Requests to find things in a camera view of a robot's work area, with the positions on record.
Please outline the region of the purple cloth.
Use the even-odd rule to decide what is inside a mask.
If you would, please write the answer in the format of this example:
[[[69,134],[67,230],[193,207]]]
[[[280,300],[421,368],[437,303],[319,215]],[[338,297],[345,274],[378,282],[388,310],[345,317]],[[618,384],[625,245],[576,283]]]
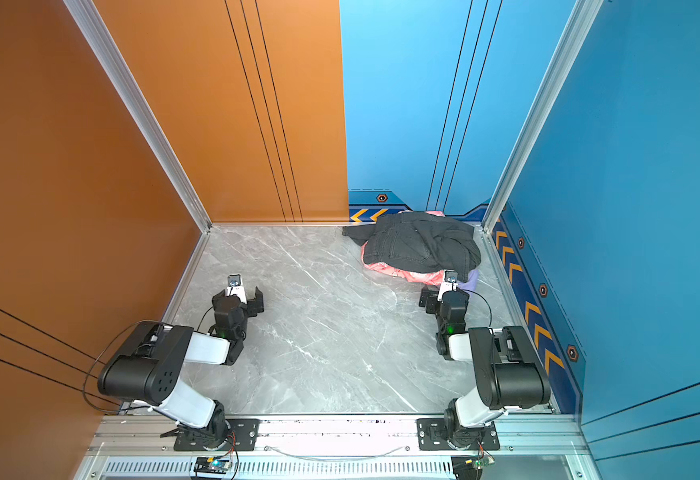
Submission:
[[[475,293],[476,288],[480,280],[480,271],[478,269],[471,270],[468,275],[468,280],[466,282],[458,281],[457,287],[461,290],[465,290],[468,293]]]

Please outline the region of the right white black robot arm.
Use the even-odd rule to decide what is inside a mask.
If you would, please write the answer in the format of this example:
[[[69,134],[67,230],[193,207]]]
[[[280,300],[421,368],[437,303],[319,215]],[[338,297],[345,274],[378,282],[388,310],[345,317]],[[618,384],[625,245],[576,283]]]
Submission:
[[[552,387],[535,347],[521,326],[501,329],[467,327],[470,293],[455,288],[422,288],[419,306],[437,321],[436,347],[448,361],[472,365],[474,386],[453,399],[443,423],[423,427],[425,447],[456,450],[498,449],[491,438],[494,422],[503,415],[544,405]]]

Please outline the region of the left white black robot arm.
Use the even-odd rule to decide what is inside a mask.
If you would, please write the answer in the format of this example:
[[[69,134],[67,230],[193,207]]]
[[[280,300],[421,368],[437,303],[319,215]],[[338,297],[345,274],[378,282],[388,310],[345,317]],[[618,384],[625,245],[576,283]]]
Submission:
[[[260,288],[246,295],[240,277],[212,298],[214,324],[208,332],[190,326],[142,321],[107,362],[98,379],[99,391],[153,409],[173,420],[176,450],[227,450],[234,446],[234,427],[224,405],[181,378],[189,363],[232,366],[244,350],[248,323],[265,311]]]

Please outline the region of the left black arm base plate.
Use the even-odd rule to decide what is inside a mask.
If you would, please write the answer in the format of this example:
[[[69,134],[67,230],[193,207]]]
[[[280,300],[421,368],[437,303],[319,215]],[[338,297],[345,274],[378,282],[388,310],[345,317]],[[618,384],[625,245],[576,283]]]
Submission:
[[[211,434],[201,429],[179,426],[176,429],[174,450],[179,452],[209,451],[238,452],[255,449],[261,421],[259,419],[233,418],[226,422],[223,434]]]

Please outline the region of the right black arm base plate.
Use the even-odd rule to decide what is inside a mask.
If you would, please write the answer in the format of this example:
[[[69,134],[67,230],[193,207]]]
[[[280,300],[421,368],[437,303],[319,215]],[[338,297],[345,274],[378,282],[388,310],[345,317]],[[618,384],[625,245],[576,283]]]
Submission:
[[[479,451],[501,449],[495,424],[484,427],[465,428],[456,426],[452,430],[443,418],[420,418],[416,421],[419,449],[422,451]]]

